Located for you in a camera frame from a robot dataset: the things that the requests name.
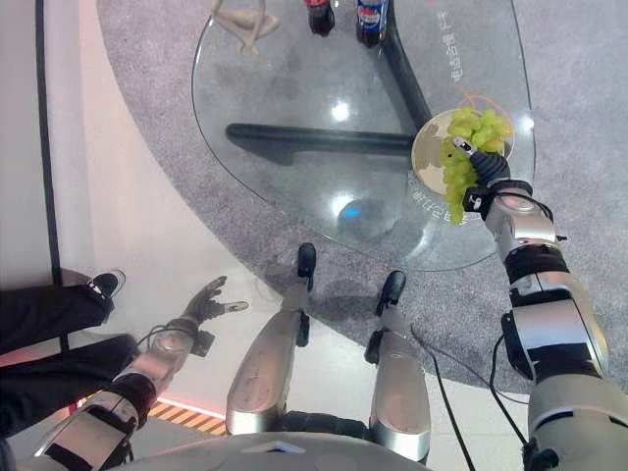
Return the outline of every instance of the black table leg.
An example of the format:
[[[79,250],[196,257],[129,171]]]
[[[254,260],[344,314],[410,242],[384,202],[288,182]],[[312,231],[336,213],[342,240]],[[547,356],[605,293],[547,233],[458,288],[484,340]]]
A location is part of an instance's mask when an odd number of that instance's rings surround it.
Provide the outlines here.
[[[231,123],[225,129],[225,134],[240,147],[266,142],[289,146],[293,151],[334,151],[404,157],[410,156],[414,140],[413,135],[385,132],[330,131],[248,123]]]
[[[388,33],[381,44],[401,98],[418,132],[431,116],[421,87],[401,44],[394,16],[394,1],[388,11]],[[400,155],[409,158],[414,135],[366,131],[329,131],[285,126],[231,123],[227,138],[242,148],[255,148],[264,142],[282,144],[289,151],[331,151]]]
[[[388,10],[388,33],[382,41],[381,47],[391,70],[396,86],[418,132],[432,118],[428,104],[425,101],[408,56],[405,54],[399,31],[396,28],[394,15],[394,0],[391,0]]]

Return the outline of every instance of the pepsi bottle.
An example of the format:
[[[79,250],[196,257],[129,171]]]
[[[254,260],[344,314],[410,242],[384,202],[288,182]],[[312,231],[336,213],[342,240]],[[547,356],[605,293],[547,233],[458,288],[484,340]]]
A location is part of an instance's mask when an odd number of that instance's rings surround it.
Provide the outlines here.
[[[357,40],[366,47],[375,47],[386,36],[389,0],[357,0]]]

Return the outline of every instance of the person's leg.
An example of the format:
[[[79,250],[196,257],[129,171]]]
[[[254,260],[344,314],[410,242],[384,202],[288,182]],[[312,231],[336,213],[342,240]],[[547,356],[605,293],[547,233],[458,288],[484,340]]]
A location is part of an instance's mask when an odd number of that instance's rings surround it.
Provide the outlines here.
[[[0,369],[0,439],[108,385],[131,362],[135,340],[117,336]]]
[[[0,291],[0,354],[70,332],[99,326],[124,274],[99,275],[87,285]]]

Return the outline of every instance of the glass tabletop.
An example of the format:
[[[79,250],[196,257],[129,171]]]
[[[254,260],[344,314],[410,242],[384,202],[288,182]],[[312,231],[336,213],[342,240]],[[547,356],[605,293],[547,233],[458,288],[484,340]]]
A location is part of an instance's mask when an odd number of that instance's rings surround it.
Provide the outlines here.
[[[417,177],[411,150],[420,129],[428,138],[419,147],[442,131],[447,111],[495,108],[514,127],[512,177],[532,182],[533,122],[510,0],[395,0],[396,26],[371,49],[356,37],[355,0],[331,3],[336,25],[321,37],[302,1],[267,0],[281,24],[258,40],[258,56],[240,53],[209,20],[192,93],[212,152],[305,226],[396,267],[484,259],[495,246],[482,220],[467,214],[452,225],[439,185],[425,178],[440,164],[427,162]]]

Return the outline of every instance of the green grapes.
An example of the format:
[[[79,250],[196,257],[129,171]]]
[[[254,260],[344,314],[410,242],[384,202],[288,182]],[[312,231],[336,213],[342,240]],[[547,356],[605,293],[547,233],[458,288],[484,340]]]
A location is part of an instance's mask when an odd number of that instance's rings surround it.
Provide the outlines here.
[[[483,152],[503,155],[504,142],[513,136],[513,130],[508,120],[498,116],[495,109],[480,114],[466,107],[453,112],[447,132],[450,137],[441,146],[441,163],[445,167],[445,202],[449,207],[451,223],[459,225],[464,217],[462,198],[469,186],[477,184],[478,176],[466,154],[453,145],[453,138],[462,137]]]
[[[469,186],[477,184],[478,176],[466,154],[453,145],[452,137],[448,137],[441,146],[441,163],[445,167],[445,203],[451,215],[451,223],[459,225],[464,217],[462,198]]]

